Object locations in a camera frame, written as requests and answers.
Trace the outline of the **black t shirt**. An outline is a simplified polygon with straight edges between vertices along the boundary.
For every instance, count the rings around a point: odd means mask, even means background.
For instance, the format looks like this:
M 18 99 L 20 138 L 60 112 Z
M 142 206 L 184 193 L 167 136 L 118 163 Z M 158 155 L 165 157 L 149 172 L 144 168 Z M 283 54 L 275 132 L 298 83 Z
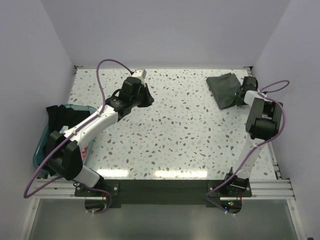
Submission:
M 48 135 L 44 140 L 42 147 L 43 155 L 46 158 L 49 154 L 47 150 L 47 143 L 49 135 L 54 132 L 60 132 L 63 127 L 71 129 L 81 123 L 83 120 L 91 115 L 87 108 L 76 109 L 75 106 L 67 107 L 65 105 L 52 105 L 46 108 L 48 114 Z

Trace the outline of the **aluminium rail frame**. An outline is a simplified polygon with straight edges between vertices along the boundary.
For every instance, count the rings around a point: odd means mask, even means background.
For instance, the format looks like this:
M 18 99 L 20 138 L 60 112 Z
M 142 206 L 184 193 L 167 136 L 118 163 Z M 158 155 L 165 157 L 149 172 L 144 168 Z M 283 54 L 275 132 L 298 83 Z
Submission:
M 122 205 L 206 205 L 232 216 L 240 212 L 245 199 L 287 200 L 297 237 L 305 240 L 302 223 L 293 211 L 295 195 L 290 180 L 250 181 L 250 169 L 242 163 L 239 169 L 231 168 L 223 180 L 101 178 L 94 187 L 57 176 L 44 179 L 32 192 L 27 186 L 23 197 L 84 199 L 85 209 L 92 214 Z

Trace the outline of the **dark grey t shirt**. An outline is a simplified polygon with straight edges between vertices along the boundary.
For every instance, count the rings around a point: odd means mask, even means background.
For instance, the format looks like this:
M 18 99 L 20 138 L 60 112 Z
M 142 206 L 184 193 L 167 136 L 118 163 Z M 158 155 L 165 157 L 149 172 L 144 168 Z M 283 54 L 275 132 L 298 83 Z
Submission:
M 206 83 L 220 110 L 236 105 L 236 93 L 241 84 L 234 73 L 229 72 L 221 76 L 208 77 Z

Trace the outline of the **pink t shirt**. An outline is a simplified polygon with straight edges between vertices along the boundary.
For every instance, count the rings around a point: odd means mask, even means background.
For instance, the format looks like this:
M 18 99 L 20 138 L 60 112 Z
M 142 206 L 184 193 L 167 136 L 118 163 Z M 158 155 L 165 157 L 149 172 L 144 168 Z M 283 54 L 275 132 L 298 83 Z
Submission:
M 85 157 L 86 157 L 86 154 L 87 154 L 87 150 L 88 150 L 88 144 L 82 149 L 82 151 L 81 151 L 81 159 L 82 159 L 82 161 L 84 161 L 85 160 Z

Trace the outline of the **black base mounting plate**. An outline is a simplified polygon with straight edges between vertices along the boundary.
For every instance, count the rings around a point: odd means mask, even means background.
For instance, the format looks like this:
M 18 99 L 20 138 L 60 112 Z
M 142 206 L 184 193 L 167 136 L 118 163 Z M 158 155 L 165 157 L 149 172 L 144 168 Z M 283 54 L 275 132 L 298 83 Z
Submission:
M 252 190 L 222 188 L 222 180 L 101 180 L 93 189 L 74 183 L 74 195 L 84 197 L 86 210 L 98 212 L 122 205 L 206 205 L 222 207 L 232 213 L 242 208 L 242 198 L 252 197 Z

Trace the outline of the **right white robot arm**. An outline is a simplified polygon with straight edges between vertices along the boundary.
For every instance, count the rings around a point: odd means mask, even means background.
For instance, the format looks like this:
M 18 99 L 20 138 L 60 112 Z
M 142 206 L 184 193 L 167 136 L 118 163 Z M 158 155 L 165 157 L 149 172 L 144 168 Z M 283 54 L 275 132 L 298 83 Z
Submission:
M 236 164 L 230 168 L 222 183 L 223 192 L 230 197 L 249 188 L 252 169 L 263 147 L 283 131 L 286 122 L 283 104 L 258 89 L 255 77 L 245 77 L 236 93 L 238 104 L 250 106 L 245 124 L 246 141 Z

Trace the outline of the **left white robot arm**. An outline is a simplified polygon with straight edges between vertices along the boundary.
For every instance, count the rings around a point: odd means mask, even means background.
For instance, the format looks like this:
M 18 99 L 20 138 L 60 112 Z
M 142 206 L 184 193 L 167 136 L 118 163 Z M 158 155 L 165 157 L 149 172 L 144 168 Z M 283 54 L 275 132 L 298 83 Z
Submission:
M 104 190 L 103 177 L 84 165 L 82 150 L 100 132 L 130 114 L 132 108 L 146 108 L 153 102 L 144 77 L 137 74 L 127 77 L 122 87 L 107 98 L 94 114 L 64 133 L 54 131 L 49 135 L 45 165 L 52 174 L 81 183 L 92 196 L 99 196 Z

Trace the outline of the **teal plastic laundry basket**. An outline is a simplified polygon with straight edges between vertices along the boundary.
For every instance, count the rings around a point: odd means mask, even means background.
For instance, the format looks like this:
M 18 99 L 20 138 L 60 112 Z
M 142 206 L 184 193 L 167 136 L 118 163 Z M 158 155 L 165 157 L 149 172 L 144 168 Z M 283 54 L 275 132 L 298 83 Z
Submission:
M 63 105 L 65 105 L 66 107 L 75 107 L 76 109 L 81 109 L 81 108 L 88 109 L 90 111 L 90 115 L 92 115 L 93 113 L 95 113 L 97 111 L 96 108 L 94 108 L 92 106 L 88 106 L 88 105 L 87 106 L 75 105 L 75 104 L 63 104 Z M 33 165 L 35 168 L 38 168 L 39 165 L 45 159 L 42 147 L 44 146 L 45 138 L 47 137 L 47 135 L 48 135 L 48 123 L 42 133 L 42 136 L 39 140 L 39 143 L 38 143 L 36 150 L 34 152 L 34 155 L 33 155 Z

